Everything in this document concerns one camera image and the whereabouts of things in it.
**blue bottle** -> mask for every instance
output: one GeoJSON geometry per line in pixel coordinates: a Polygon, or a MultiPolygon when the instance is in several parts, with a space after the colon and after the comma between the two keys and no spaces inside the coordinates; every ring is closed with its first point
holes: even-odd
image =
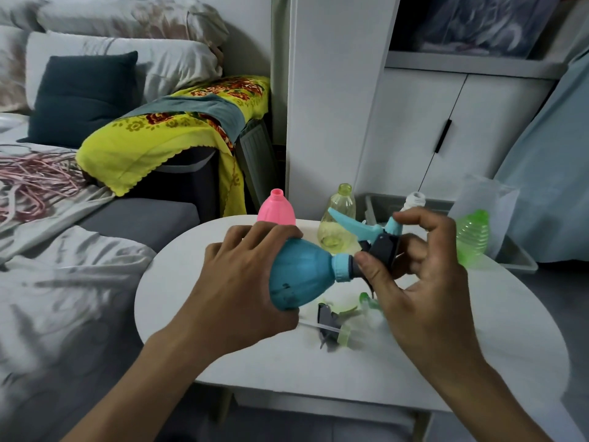
{"type": "MultiPolygon", "coordinates": [[[[393,218],[383,228],[359,223],[331,208],[329,213],[358,237],[363,250],[386,267],[392,266],[401,234],[401,227],[393,218]]],[[[270,271],[270,299],[279,310],[295,309],[319,297],[335,282],[349,282],[356,277],[362,277],[362,272],[349,254],[332,256],[307,240],[291,238],[270,271]]]]}

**bottle liquid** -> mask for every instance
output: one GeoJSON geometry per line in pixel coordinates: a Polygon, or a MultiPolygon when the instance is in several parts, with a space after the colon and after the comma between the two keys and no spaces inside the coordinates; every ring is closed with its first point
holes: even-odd
{"type": "Polygon", "coordinates": [[[314,243],[290,238],[270,271],[270,299],[279,310],[296,309],[319,297],[334,282],[362,277],[349,254],[335,254],[314,243]]]}
{"type": "Polygon", "coordinates": [[[425,195],[421,192],[411,192],[405,199],[401,212],[407,211],[415,206],[425,206],[425,195]]]}
{"type": "Polygon", "coordinates": [[[354,236],[335,221],[328,209],[333,208],[352,219],[356,219],[356,200],[352,194],[352,186],[342,183],[337,193],[329,199],[328,207],[323,214],[317,239],[321,248],[332,254],[344,252],[355,241],[354,236]]]}
{"type": "Polygon", "coordinates": [[[270,196],[262,203],[257,221],[294,225],[296,224],[294,211],[291,203],[286,200],[282,189],[273,189],[270,196]]]}
{"type": "Polygon", "coordinates": [[[489,243],[489,213],[478,209],[456,221],[456,251],[458,262],[467,267],[487,250],[489,243]]]}

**gray floor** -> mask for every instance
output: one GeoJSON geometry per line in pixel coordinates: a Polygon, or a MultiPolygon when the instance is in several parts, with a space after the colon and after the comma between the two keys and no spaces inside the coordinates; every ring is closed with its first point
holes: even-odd
{"type": "MultiPolygon", "coordinates": [[[[567,343],[571,380],[563,397],[565,408],[589,441],[589,263],[542,266],[534,275],[520,276],[552,314],[567,343]]],[[[183,432],[198,442],[374,442],[409,441],[406,428],[318,417],[296,413],[262,411],[234,406],[225,423],[212,423],[207,416],[218,390],[195,386],[166,424],[163,436],[183,432]]]]}

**white round table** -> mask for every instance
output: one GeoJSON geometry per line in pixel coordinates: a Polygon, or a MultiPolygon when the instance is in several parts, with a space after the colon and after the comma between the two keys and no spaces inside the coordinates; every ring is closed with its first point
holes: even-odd
{"type": "MultiPolygon", "coordinates": [[[[221,242],[231,225],[253,224],[255,220],[254,215],[239,215],[204,223],[159,252],[143,275],[135,300],[137,330],[144,342],[169,323],[188,297],[200,274],[205,246],[221,242]]],[[[305,239],[317,242],[319,222],[297,220],[297,225],[305,239]]],[[[425,234],[419,227],[405,227],[404,231],[425,234]]],[[[406,288],[415,280],[415,276],[404,276],[398,283],[406,288]]],[[[486,257],[479,258],[477,266],[469,269],[469,286],[475,327],[488,362],[529,412],[558,402],[567,386],[570,367],[567,347],[548,311],[515,276],[486,257]]],[[[366,290],[365,282],[355,279],[336,283],[322,297],[334,301],[357,298],[366,290]]],[[[302,307],[300,313],[301,318],[316,321],[316,303],[302,307]]],[[[298,397],[299,402],[314,397],[405,409],[449,410],[396,344],[387,351],[338,347],[328,352],[319,347],[317,330],[299,326],[220,358],[197,380],[238,391],[266,393],[250,402],[278,409],[294,410],[284,405],[282,398],[268,394],[298,397]]],[[[308,402],[299,405],[306,409],[315,406],[308,402]]],[[[362,412],[351,411],[349,417],[362,418],[362,412]]],[[[380,411],[373,407],[367,412],[380,411]]],[[[333,414],[325,410],[318,413],[333,414]]]]}

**cabinet handle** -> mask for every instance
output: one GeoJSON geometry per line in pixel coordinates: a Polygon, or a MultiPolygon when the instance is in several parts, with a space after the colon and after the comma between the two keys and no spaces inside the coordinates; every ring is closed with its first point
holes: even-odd
{"type": "Polygon", "coordinates": [[[448,119],[446,121],[446,125],[444,126],[444,130],[442,130],[442,134],[440,135],[440,139],[438,140],[438,144],[436,145],[436,150],[434,150],[433,153],[438,153],[440,151],[440,149],[442,148],[442,144],[444,143],[444,140],[446,139],[446,135],[448,134],[448,130],[450,130],[451,124],[452,124],[452,119],[448,119]]]}

